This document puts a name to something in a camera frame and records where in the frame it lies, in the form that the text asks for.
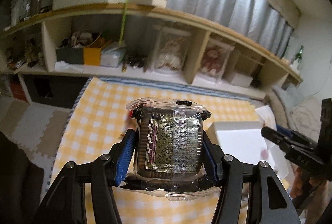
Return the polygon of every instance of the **floor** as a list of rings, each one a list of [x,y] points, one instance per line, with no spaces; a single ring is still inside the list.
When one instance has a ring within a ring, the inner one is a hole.
[[[68,115],[69,109],[29,105],[0,96],[0,131],[24,150],[32,163],[44,169],[41,199],[46,193],[46,184]]]

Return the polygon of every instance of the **wall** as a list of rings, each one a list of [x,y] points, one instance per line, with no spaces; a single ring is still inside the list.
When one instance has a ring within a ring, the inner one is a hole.
[[[299,91],[308,97],[313,94],[321,101],[332,97],[332,23],[303,14],[293,33],[290,50],[303,45],[303,82]]]

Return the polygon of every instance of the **yellow checkered tablecloth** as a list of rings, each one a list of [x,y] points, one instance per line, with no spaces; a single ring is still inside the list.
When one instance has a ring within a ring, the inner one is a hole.
[[[51,182],[67,161],[83,164],[108,153],[121,141],[127,118],[126,104],[143,97],[192,100],[211,113],[204,121],[207,130],[214,121],[257,121],[255,107],[246,100],[234,100],[191,93],[127,86],[93,78],[75,108],[55,159]],[[132,162],[129,171],[133,170]],[[122,222],[210,223],[219,194],[190,201],[169,201],[113,187]],[[90,184],[85,189],[88,223],[95,223]]]

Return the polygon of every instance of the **orange box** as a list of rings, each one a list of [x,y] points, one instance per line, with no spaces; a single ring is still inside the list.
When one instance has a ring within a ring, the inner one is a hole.
[[[100,66],[101,52],[109,45],[112,41],[106,42],[105,38],[100,35],[98,38],[89,46],[83,48],[83,60],[84,65]]]

